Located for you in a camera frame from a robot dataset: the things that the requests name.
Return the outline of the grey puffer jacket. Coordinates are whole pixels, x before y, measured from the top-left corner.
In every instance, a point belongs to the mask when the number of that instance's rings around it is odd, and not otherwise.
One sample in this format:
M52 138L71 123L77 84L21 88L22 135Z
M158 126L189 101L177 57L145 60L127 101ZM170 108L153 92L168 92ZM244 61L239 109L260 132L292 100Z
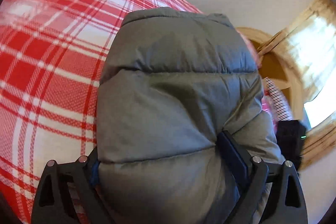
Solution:
M262 97L257 65L225 15L127 14L97 92L98 174L113 219L223 223L239 191L218 134L284 161Z

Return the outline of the wooden headboard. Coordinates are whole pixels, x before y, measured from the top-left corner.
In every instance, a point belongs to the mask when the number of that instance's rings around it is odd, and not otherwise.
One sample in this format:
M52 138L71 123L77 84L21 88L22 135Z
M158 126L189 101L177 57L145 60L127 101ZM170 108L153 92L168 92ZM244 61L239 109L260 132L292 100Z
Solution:
M256 51L259 51L259 47L272 38L270 34L254 28L238 27L237 30L252 42ZM263 79L268 77L274 82L276 87L286 97L293 118L303 120L304 102L302 99L302 83L294 71L274 52L264 54L260 57L260 60L261 68L259 69L259 73L261 77Z

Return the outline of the pink floral pillow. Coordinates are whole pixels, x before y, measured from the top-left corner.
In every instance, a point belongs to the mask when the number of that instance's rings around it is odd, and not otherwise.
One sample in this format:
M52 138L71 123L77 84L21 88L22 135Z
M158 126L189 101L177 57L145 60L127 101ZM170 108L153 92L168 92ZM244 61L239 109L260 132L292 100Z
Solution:
M261 64L260 56L257 53L257 51L256 51L255 47L253 46L252 42L244 34L242 34L239 30L236 30L236 31L238 32L238 34L244 40L244 43L246 44L250 54L252 55L257 67L261 68L262 64Z

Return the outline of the red plaid bed sheet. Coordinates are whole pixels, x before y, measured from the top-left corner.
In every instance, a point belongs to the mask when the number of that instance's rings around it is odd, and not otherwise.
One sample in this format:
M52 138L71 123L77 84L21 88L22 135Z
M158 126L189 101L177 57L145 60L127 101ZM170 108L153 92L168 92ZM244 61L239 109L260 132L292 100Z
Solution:
M1 193L29 223L45 164L96 145L100 75L126 14L186 0L3 0Z

